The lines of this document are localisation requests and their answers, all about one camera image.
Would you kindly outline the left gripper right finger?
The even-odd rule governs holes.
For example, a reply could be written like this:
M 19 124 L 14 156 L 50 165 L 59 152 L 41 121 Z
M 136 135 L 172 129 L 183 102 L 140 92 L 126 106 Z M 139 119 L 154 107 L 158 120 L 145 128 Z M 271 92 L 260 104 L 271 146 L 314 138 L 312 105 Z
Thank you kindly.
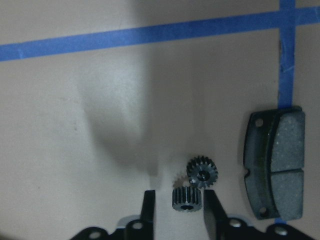
M 223 240 L 228 216 L 214 190 L 203 192 L 203 218 L 210 240 Z

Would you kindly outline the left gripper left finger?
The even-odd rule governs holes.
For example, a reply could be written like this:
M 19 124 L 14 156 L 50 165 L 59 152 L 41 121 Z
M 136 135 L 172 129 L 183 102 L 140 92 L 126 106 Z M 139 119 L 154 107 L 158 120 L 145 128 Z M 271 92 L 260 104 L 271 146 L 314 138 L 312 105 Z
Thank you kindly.
M 144 192 L 143 203 L 140 213 L 140 222 L 142 223 L 141 240 L 154 239 L 154 219 L 156 207 L 156 191 L 146 190 Z

